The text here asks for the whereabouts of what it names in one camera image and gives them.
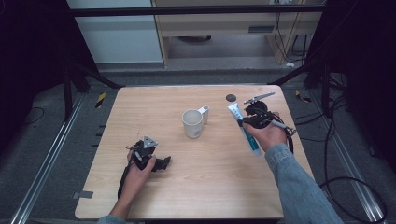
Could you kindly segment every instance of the forearm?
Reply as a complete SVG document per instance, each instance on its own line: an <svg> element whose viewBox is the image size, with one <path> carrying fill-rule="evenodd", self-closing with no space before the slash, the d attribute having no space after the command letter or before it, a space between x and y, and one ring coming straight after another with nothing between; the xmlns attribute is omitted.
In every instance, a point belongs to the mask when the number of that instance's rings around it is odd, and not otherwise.
<svg viewBox="0 0 396 224"><path fill-rule="evenodd" d="M123 220L126 220L129 210L131 210L132 203L132 200L124 200L122 199L122 197L119 198L119 200L116 202L113 209L111 210L110 215L120 217Z"/></svg>
<svg viewBox="0 0 396 224"><path fill-rule="evenodd" d="M269 148L265 159L274 173L288 223L342 223L318 184L285 144Z"/></svg>

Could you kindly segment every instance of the jeans jacket sleeve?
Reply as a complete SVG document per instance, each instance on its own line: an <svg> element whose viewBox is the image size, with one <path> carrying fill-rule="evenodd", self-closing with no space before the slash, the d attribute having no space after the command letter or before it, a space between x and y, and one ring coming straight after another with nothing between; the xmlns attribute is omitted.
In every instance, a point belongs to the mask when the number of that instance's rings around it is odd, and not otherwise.
<svg viewBox="0 0 396 224"><path fill-rule="evenodd" d="M99 221L97 222L97 224L125 224L125 221L120 217L107 215L107 216L101 217L99 219Z"/></svg>
<svg viewBox="0 0 396 224"><path fill-rule="evenodd" d="M274 173L287 223L343 223L285 144L269 148L265 159Z"/></svg>

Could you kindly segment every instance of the metal rail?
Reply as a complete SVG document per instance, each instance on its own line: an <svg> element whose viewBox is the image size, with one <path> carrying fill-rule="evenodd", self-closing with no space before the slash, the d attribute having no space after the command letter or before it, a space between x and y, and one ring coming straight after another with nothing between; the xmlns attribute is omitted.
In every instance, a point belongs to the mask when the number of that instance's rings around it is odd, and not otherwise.
<svg viewBox="0 0 396 224"><path fill-rule="evenodd" d="M310 92L311 95L313 96L313 101L315 102L318 110L321 109L320 106L320 100L318 93L315 91ZM330 129L330 121L323 117L323 121L326 125L327 128ZM338 158L340 159L346 173L350 177L357 178L361 181L364 181L363 176L361 175L361 172L359 171L358 167L356 166L355 162L352 160L350 157L349 153L347 152L347 148L345 147L340 135L338 134L337 131L335 131L334 136L332 138L334 144L335 144L335 150L337 152ZM361 205L367 215L367 217L370 219L370 221L374 222L379 219L381 219L384 214L381 211L381 208L377 201L375 200L375 196L373 193L363 186L362 184L359 184L357 182L352 182L351 183L359 200L361 201Z"/></svg>
<svg viewBox="0 0 396 224"><path fill-rule="evenodd" d="M65 121L64 124L62 125L61 130L58 132L58 135L56 136L49 150L49 153L47 154L46 159L44 159L40 167L40 170L37 172L37 175L35 176L35 180L33 181L26 195L24 196L23 201L21 202L20 206L18 207L18 210L15 212L14 216L12 217L10 223L22 224L25 223L27 218L29 217L32 208L35 205L35 201L37 200L38 195L43 189L44 184L46 183L50 171L53 167L53 164L55 163L56 158L58 157L59 152L61 151L62 146L64 145L64 141L73 126L73 123L81 108L81 103L84 96L85 96L84 93L78 94L77 100L74 105L73 113L71 114L70 118L67 121Z"/></svg>

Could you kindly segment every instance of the toothpaste tube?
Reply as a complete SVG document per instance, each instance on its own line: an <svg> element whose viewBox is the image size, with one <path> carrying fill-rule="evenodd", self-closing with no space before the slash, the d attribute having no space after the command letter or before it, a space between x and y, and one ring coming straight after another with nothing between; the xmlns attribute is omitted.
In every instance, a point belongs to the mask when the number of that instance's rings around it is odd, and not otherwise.
<svg viewBox="0 0 396 224"><path fill-rule="evenodd" d="M239 110L239 106L237 102L232 102L228 105L228 109L230 110L230 112L233 114L233 117L235 118L236 121L243 119L243 116L241 114L241 111ZM248 133L244 127L242 127L241 125L239 125L239 128L242 131L242 134L245 136L245 138L247 139L247 142L250 146L250 150L253 153L254 156L258 157L262 154L262 151L260 150L259 145L256 142L256 139L254 139L254 137Z"/></svg>

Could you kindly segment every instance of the cable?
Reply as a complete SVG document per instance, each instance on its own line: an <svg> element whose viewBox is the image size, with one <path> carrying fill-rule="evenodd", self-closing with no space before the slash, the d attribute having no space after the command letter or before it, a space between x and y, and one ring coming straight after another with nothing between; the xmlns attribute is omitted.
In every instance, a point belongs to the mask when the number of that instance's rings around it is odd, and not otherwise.
<svg viewBox="0 0 396 224"><path fill-rule="evenodd" d="M6 11L6 0L2 0L3 2L3 9L0 11L0 16L4 14L4 12Z"/></svg>
<svg viewBox="0 0 396 224"><path fill-rule="evenodd" d="M118 192L117 192L117 198L118 198L118 199L120 198L120 196L121 196L121 194L122 194L122 189L123 189L123 185L124 185L124 183L125 183L125 178L126 178L126 176L128 175L129 170L131 169L131 166L132 166L133 164L134 164L133 156L131 155L131 158L129 158L129 160L128 160L128 165L124 168L124 171L123 171L122 176L121 176L120 185L119 185L119 190L118 190Z"/></svg>
<svg viewBox="0 0 396 224"><path fill-rule="evenodd" d="M41 107L33 107L32 109L39 109L39 110L41 110L42 113L41 113L40 117L39 117L38 119L33 120L33 121L25 122L25 123L23 123L23 125L33 124L33 123L37 122L38 120L40 120L41 118L43 118L43 116L44 116L44 109L43 109L43 108L41 108Z"/></svg>
<svg viewBox="0 0 396 224"><path fill-rule="evenodd" d="M326 139L323 140L317 140L317 139L310 139L310 138L304 138L304 137L300 137L301 140L305 140L305 141L311 141L311 142L325 142Z"/></svg>
<svg viewBox="0 0 396 224"><path fill-rule="evenodd" d="M294 119L303 119L303 118L310 117L310 116L312 116L312 115L316 115L316 114L318 114L318 112L316 112L316 113L312 113L312 114L307 114L307 115L302 115L302 116L300 116L300 117L297 117L297 118L294 118Z"/></svg>
<svg viewBox="0 0 396 224"><path fill-rule="evenodd" d="M295 46L295 44L296 44L296 42L297 42L297 39L298 39L298 35L296 35L295 37L294 37L294 40L293 40L293 44L291 45L291 52L293 53L293 55L294 56L304 56L305 55L305 52L306 52L306 50L305 50L305 48L306 48L306 39L307 39L307 36L308 35L305 35L304 36L304 46L303 46L303 50L295 50L294 49L294 46Z"/></svg>
<svg viewBox="0 0 396 224"><path fill-rule="evenodd" d="M304 60L305 60L305 47L306 47L306 38L308 37L308 35L305 35L304 38L304 46L303 46L303 53L301 54L301 65L304 65Z"/></svg>
<svg viewBox="0 0 396 224"><path fill-rule="evenodd" d="M331 37L338 31L338 29L340 29L341 25L347 20L347 18L349 17L349 15L352 13L353 9L355 8L355 6L358 4L359 0L355 0L352 8L348 11L348 13L345 15L345 17L337 24L337 26L334 28L334 30L332 30L332 32L327 35L327 38L324 39L324 41L322 42L322 44L315 49L314 52L312 52L312 54L310 54L309 58L313 58L314 56L316 56L315 54L318 53L318 51L325 46L325 44L327 44L327 42L331 39Z"/></svg>
<svg viewBox="0 0 396 224"><path fill-rule="evenodd" d="M275 29L275 43L276 43L276 46L280 50L280 53L282 54L282 57L283 57L283 59L285 59L285 61L287 61L289 63L299 62L301 59L294 60L294 59L290 58L287 55L285 44L284 44L283 39L282 39L282 34L280 33L280 30L279 30L279 21L280 21L280 12L277 12L276 13L276 29ZM277 35L279 35L280 42L282 44L283 49L279 46L279 44L277 42L277 39L276 39Z"/></svg>
<svg viewBox="0 0 396 224"><path fill-rule="evenodd" d="M383 221L386 219L386 217L388 216L388 208L387 208L387 205L385 204L385 202L383 201L383 199L381 198L381 196L380 196L372 187L370 187L367 183L365 183L365 182L363 182L363 181L361 181L361 180L359 180L359 179L357 179L357 178L350 177L350 176L339 176L339 177L332 178L332 179L329 179L329 177L328 177L328 169L327 169L327 154L328 154L327 152L328 152L328 144L329 144L330 132L331 132L331 130L332 130L332 127L335 129L333 113L334 113L335 108L336 108L335 106L336 106L338 103L340 103L341 100L343 100L343 99L345 99L345 96L344 96L344 95L341 96L341 97L339 97L339 98L337 98L337 99L334 101L334 103L332 104L331 113L330 113L330 127L329 127L329 130L328 130L327 135L326 135L326 142L325 142L325 147L324 147L324 162L323 162L323 165L324 165L325 182L324 182L323 184L319 185L319 186L320 186L321 188L323 188L323 187L326 186L327 191L328 191L328 193L329 193L329 196L332 198L332 200L334 201L334 203L335 203L342 211L344 211L348 216L350 216L350 217L352 217L352 218L354 218L354 219L356 219L356 220L358 220L359 222L362 222L362 223L380 223L380 222L383 222ZM364 219L362 219L362 218L356 217L356 216L352 215L350 212L348 212L348 211L345 209L345 207L343 207L343 206L334 198L334 196L332 195L332 191L331 191L331 188L330 188L330 183L332 183L332 182L334 182L334 181L338 181L338 180L353 180L353 181L357 181L357 182L363 184L364 186L366 186L366 187L367 187L369 190L371 190L372 193L381 201L381 203L382 203L382 205L383 205L383 209L384 209L383 216L382 216L379 220L373 221L373 222L372 222L372 221L367 221L367 220L364 220Z"/></svg>
<svg viewBox="0 0 396 224"><path fill-rule="evenodd" d="M280 118L280 116L278 116L278 115L276 115L276 114L274 114L274 113L271 113L271 112L269 112L268 114L270 114L270 115L272 116L272 119L274 119L274 120L276 120L276 121L278 121L278 122L281 122L281 123L283 123L283 124L285 123L285 122ZM287 139L288 139L289 149L290 149L291 153L294 154L294 144L293 144L293 139L292 139L292 137L291 137L292 134L290 134L288 128L284 128L283 130L285 131L285 134L286 134Z"/></svg>
<svg viewBox="0 0 396 224"><path fill-rule="evenodd" d="M312 119L303 121L303 122L301 122L301 123L294 123L294 124L295 124L296 126L297 126L297 125L304 125L304 124L307 124L307 123L310 123L310 122L314 121L315 119L321 118L323 115L324 115L324 113L323 113L323 114L320 114L319 116L316 116L316 117L314 117L314 118L312 118Z"/></svg>

